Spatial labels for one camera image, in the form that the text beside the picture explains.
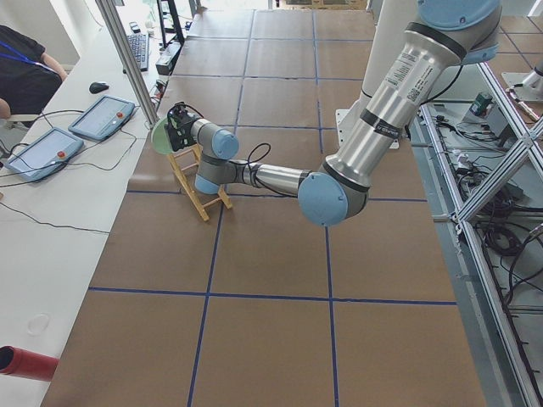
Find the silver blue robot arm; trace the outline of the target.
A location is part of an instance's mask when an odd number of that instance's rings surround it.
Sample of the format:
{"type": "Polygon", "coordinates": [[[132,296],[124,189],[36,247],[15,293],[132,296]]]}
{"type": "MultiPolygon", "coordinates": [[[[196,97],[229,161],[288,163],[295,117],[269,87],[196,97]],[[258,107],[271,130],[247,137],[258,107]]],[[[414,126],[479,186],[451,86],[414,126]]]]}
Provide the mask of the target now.
{"type": "Polygon", "coordinates": [[[357,100],[336,112],[339,150],[319,170],[298,170],[236,159],[238,138],[176,103],[152,131],[163,154],[192,146],[201,153],[195,187],[216,194],[227,184],[266,188],[297,198],[305,217],[334,226],[359,214],[367,203],[370,175],[397,142],[442,72],[495,57],[501,21],[499,1],[420,1],[404,31],[405,44],[368,103],[357,100]]]}

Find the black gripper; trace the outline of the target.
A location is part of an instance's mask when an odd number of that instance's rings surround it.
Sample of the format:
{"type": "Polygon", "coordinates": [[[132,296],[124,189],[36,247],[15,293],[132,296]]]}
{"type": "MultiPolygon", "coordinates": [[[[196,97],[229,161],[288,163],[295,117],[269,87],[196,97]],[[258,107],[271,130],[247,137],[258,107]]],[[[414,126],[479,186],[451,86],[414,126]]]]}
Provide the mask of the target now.
{"type": "Polygon", "coordinates": [[[196,116],[188,112],[184,102],[176,103],[168,111],[166,119],[165,130],[173,152],[192,147],[196,143],[192,134],[196,116]]]}

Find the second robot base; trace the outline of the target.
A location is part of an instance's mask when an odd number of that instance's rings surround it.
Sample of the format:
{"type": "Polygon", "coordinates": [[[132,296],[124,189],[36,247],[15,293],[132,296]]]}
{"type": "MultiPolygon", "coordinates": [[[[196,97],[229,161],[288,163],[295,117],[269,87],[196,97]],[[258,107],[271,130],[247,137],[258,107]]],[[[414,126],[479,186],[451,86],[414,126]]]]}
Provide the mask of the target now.
{"type": "Polygon", "coordinates": [[[501,76],[516,102],[542,101],[542,60],[528,73],[503,72],[501,76]]]}

